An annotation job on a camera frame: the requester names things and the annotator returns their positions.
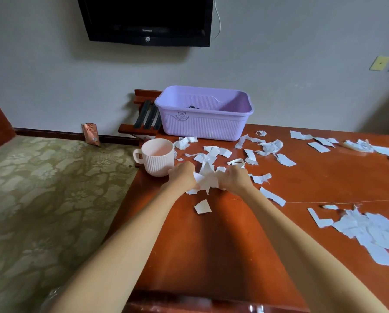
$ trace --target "reddish-brown tabletop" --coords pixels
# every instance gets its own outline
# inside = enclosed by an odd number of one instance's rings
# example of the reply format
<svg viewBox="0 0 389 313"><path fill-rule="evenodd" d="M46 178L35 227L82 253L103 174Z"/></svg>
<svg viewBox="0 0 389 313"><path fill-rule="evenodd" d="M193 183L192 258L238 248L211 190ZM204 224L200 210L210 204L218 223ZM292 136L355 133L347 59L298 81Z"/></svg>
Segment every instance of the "reddish-brown tabletop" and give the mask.
<svg viewBox="0 0 389 313"><path fill-rule="evenodd" d="M257 130L264 130L267 135L258 137ZM368 138L373 145L389 147L388 135L295 130L315 137L333 137L340 142ZM287 167L273 155L257 155L258 166L246 165L248 172L256 176L272 174L264 188L287 201L284 207L275 204L276 207L338 258L389 308L389 267L375 263L355 239L333 227L318 228L307 211L312 207L320 218L338 221L340 215L336 210L319 206L330 203L351 209L357 204L361 212L380 213L389 219L387 156L341 146L320 153L307 145L314 141L292 139L290 128L286 127L246 125L243 135L246 133L267 142L280 139L284 147L279 153L297 163ZM159 133L157 138L174 142L178 136ZM193 161L184 154L204 152L203 146L219 146L233 154L229 159L218 156L214 165L227 166L226 162L232 159L246 157L244 149L235 149L235 144L199 139L185 150L177 150L178 158ZM245 141L244 148L262 149L250 141ZM193 163L198 172L201 165ZM140 210L166 181L167 178L151 177L140 168L107 237ZM212 213L198 215L194 205L204 199L208 200ZM211 189L209 195L205 191L184 194L177 200L135 289L306 309L253 213L238 197L219 189Z"/></svg>

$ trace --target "yellow wall switch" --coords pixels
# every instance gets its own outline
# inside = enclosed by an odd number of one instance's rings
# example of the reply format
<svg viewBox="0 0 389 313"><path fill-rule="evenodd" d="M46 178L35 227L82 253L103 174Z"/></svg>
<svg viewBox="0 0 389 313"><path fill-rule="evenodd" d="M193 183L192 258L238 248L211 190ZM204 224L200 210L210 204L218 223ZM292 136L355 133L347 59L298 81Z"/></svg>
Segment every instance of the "yellow wall switch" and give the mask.
<svg viewBox="0 0 389 313"><path fill-rule="evenodd" d="M388 62L389 62L389 57L378 56L377 58L375 58L375 61L372 63L369 69L375 71L381 71L385 68L385 66L387 66Z"/></svg>

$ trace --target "flat screen tv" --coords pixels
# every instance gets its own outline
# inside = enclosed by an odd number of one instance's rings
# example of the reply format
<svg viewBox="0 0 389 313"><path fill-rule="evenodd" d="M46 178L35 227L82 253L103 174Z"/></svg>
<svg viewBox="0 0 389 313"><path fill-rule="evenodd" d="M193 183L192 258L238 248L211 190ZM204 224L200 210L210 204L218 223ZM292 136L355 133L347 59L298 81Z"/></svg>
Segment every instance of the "flat screen tv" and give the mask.
<svg viewBox="0 0 389 313"><path fill-rule="evenodd" d="M78 0L90 40L209 47L213 0Z"/></svg>

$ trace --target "forearm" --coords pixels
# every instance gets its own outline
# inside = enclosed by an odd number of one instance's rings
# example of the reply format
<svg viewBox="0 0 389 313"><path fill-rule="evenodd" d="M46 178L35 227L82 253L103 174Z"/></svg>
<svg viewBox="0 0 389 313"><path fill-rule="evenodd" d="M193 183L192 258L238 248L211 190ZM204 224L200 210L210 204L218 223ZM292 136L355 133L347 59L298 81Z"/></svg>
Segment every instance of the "forearm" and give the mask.
<svg viewBox="0 0 389 313"><path fill-rule="evenodd" d="M121 312L166 220L181 193L165 184L72 277L51 313Z"/></svg>
<svg viewBox="0 0 389 313"><path fill-rule="evenodd" d="M251 208L312 312L389 312L340 261L256 188L241 198Z"/></svg>

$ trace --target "carpet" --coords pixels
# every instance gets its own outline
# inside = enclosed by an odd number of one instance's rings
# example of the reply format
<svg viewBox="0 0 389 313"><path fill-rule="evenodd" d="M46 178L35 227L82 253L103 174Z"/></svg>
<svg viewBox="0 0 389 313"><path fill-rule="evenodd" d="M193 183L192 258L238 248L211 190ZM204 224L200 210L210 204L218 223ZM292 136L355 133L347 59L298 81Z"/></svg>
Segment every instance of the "carpet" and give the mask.
<svg viewBox="0 0 389 313"><path fill-rule="evenodd" d="M0 147L0 312L32 312L100 246L134 149L23 136Z"/></svg>

